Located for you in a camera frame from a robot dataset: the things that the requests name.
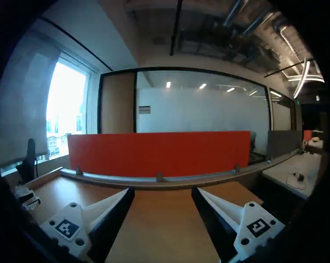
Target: window blind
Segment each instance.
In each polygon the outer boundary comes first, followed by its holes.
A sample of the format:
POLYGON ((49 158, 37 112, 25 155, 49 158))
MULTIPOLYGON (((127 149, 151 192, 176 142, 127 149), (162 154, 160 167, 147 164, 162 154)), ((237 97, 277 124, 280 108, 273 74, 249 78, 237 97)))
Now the window blind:
POLYGON ((23 160, 30 138, 36 156, 47 154, 46 110, 60 50, 28 31, 0 81, 0 167, 23 160))

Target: orange privacy panel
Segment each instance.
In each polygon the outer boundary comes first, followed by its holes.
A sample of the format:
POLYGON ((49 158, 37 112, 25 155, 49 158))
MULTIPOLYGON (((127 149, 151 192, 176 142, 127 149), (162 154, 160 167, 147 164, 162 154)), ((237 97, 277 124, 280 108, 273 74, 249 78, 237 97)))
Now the orange privacy panel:
POLYGON ((304 131, 304 140, 306 142, 311 140, 311 136, 312 136, 312 131, 310 131, 310 130, 305 130, 304 131))
POLYGON ((68 135, 72 169, 92 174, 179 177, 248 165, 250 132, 68 135))

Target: wooden desk surface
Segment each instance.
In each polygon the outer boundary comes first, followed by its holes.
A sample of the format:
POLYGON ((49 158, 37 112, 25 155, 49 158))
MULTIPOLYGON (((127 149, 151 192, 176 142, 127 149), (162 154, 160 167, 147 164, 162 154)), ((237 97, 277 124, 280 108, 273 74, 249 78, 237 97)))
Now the wooden desk surface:
MULTIPOLYGON (((243 206, 262 203, 237 182, 203 187, 214 195, 243 206)), ((107 198, 120 189, 58 177, 37 188, 42 200, 31 211, 38 224, 74 201, 83 206, 107 198)), ((218 262, 219 257, 191 198, 191 190, 141 191, 135 198, 106 262, 218 262)))
POLYGON ((321 155, 319 154, 297 154, 274 167, 264 170, 262 175, 301 198, 307 199, 315 187, 320 162, 321 155), (304 175, 302 183, 298 183, 296 177, 291 175, 295 172, 304 175))

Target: glass wall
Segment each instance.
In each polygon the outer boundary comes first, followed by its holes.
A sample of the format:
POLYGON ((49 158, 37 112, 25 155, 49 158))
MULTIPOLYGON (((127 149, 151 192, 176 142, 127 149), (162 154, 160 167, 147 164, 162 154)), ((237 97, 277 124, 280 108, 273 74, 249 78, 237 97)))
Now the glass wall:
POLYGON ((136 85, 137 132, 250 131, 251 152, 266 154, 265 87, 193 71, 138 72, 136 85))
POLYGON ((270 89, 270 95, 273 110, 273 129, 275 131, 295 130, 294 101, 274 89, 270 89))

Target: wall sign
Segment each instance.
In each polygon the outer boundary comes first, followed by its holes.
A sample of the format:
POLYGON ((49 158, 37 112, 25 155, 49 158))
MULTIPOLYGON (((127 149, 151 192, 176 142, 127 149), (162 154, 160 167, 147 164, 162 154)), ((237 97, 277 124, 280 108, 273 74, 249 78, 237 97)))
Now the wall sign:
POLYGON ((150 106, 140 106, 138 109, 139 114, 150 114, 151 113, 151 107, 150 106))

